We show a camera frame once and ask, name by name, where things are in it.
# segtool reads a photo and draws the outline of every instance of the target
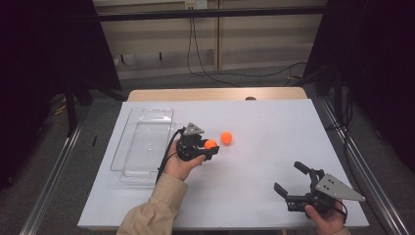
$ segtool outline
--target beige sleeve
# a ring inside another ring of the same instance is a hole
[[[341,231],[333,234],[333,235],[350,235],[350,232],[348,231],[348,229],[345,227],[344,229],[342,229]]]
[[[116,234],[171,234],[187,188],[183,181],[162,174],[149,202],[129,211]]]

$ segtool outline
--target white tabletop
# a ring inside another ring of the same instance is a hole
[[[111,171],[116,145],[132,108],[172,108],[176,128],[193,122],[204,138],[220,143],[220,133],[234,141],[195,168],[186,182],[188,193],[174,228],[290,229],[311,227],[302,212],[289,212],[274,190],[280,183],[290,195],[310,191],[310,179],[294,168],[300,161],[324,169],[349,185],[339,159],[310,100],[189,101],[123,103],[113,136],[78,226],[117,228],[125,214],[148,201],[152,189],[125,186]],[[357,202],[345,201],[346,226],[368,226]]]

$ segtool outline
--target hand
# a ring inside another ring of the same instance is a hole
[[[171,157],[165,165],[164,173],[184,181],[194,167],[201,165],[204,162],[206,156],[200,155],[189,162],[184,162],[177,156],[177,154],[175,154],[177,141],[178,140],[173,141],[170,149],[168,150],[167,156]]]
[[[343,209],[343,206],[340,202],[336,202],[335,207],[340,211]],[[305,212],[317,225],[318,235],[332,235],[341,231],[345,227],[344,216],[335,210],[329,210],[325,214],[320,214],[311,205],[305,206],[304,209]]]

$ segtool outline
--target cable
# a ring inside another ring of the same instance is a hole
[[[174,138],[176,137],[176,135],[177,135],[178,133],[183,133],[183,131],[184,131],[184,130],[185,130],[185,127],[181,128],[181,129],[178,129],[178,130],[176,130],[176,132],[174,132],[173,136],[171,136],[170,142],[168,142],[167,148],[165,149],[164,156],[163,156],[162,161],[161,161],[161,165],[160,165],[160,167],[159,167],[159,172],[158,172],[158,174],[157,174],[157,178],[156,178],[156,184],[157,184],[157,182],[159,181],[159,178],[160,178],[160,176],[161,176],[162,172],[164,171],[164,168],[165,168],[165,165],[167,164],[167,161],[168,161],[168,160],[169,160],[169,159],[170,159],[173,155],[177,154],[177,153],[174,153],[174,154],[172,154],[172,155],[170,155],[170,156],[167,156],[167,154],[168,154],[168,150],[170,150],[170,147],[171,147],[171,144],[172,144],[172,143],[173,143],[173,141],[174,141]]]
[[[190,55],[190,48],[192,46],[192,35],[195,38],[195,44],[196,44],[196,51],[198,53],[198,58],[199,58],[199,64],[201,65],[201,69],[204,72],[205,75],[200,75],[200,74],[196,74],[194,72],[192,72],[192,70],[190,69],[190,65],[189,65],[189,55]],[[193,75],[197,75],[197,76],[207,76],[208,78],[210,78],[211,80],[217,81],[217,82],[222,82],[228,85],[232,85],[232,86],[236,86],[236,87],[241,87],[240,85],[234,84],[232,82],[228,82],[228,81],[224,81],[224,80],[219,80],[216,78],[211,77],[206,71],[205,68],[202,64],[202,59],[201,59],[201,55],[199,54],[199,45],[198,45],[198,40],[196,37],[196,27],[195,27],[195,19],[191,18],[190,19],[190,42],[189,42],[189,50],[187,52],[187,68],[189,70],[189,72]]]
[[[345,121],[338,121],[338,120],[336,120],[334,123],[331,124],[331,126],[336,125],[332,129],[342,128],[345,131],[345,137],[343,138],[343,140],[344,140],[343,148],[344,148],[344,153],[345,153],[346,164],[347,164],[348,169],[350,170],[352,180],[355,183],[355,188],[357,188],[357,190],[359,191],[359,193],[362,194],[362,187],[361,187],[360,183],[356,180],[356,175],[354,173],[353,168],[351,167],[350,159],[348,158],[348,154],[347,154],[347,145],[348,145],[347,142],[348,142],[348,138],[349,138],[348,125],[351,123],[351,119],[353,117],[353,104],[352,103],[353,103],[352,102],[352,95],[351,95],[350,90],[348,90],[347,91],[347,97],[346,97],[346,108],[344,110],[344,113],[342,114],[342,117],[346,117],[346,120]],[[384,231],[384,233],[385,234],[388,234],[387,229],[385,228],[385,226],[381,222],[381,220],[378,217],[378,215],[375,213],[375,210],[373,209],[373,206],[369,202],[369,200],[366,200],[366,204],[369,207],[369,210],[372,212],[372,214],[374,214],[376,220],[378,221],[378,223],[381,226],[381,228]]]
[[[190,58],[190,49],[191,49],[191,46],[192,46],[192,35],[194,37],[195,44],[196,44],[196,51],[197,51],[197,54],[198,54],[199,64],[200,64],[201,69],[204,72],[204,74],[194,73],[190,69],[189,58]],[[290,71],[290,77],[291,77],[291,68],[293,68],[295,66],[298,66],[298,65],[306,65],[306,64],[307,64],[306,62],[298,62],[298,63],[294,63],[294,64],[288,66],[287,68],[285,68],[283,70],[278,70],[278,71],[275,71],[275,72],[272,72],[272,73],[269,73],[269,74],[260,74],[260,75],[234,73],[234,72],[206,72],[206,70],[205,70],[205,68],[202,64],[201,55],[199,53],[199,45],[198,45],[198,39],[197,39],[197,36],[196,36],[195,20],[193,18],[190,19],[190,37],[189,37],[189,49],[188,49],[188,52],[187,52],[187,68],[188,68],[189,72],[193,75],[207,76],[207,77],[209,77],[210,79],[212,79],[214,81],[223,82],[223,83],[230,84],[230,85],[233,85],[233,86],[241,87],[240,85],[237,85],[237,84],[234,84],[234,83],[231,83],[231,82],[215,79],[215,78],[211,77],[211,75],[238,75],[238,76],[247,76],[247,77],[267,77],[267,76],[272,76],[272,75],[282,73],[284,71]]]

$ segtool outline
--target clear plastic container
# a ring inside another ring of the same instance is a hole
[[[170,140],[173,109],[132,109],[111,170],[123,183],[154,186]]]

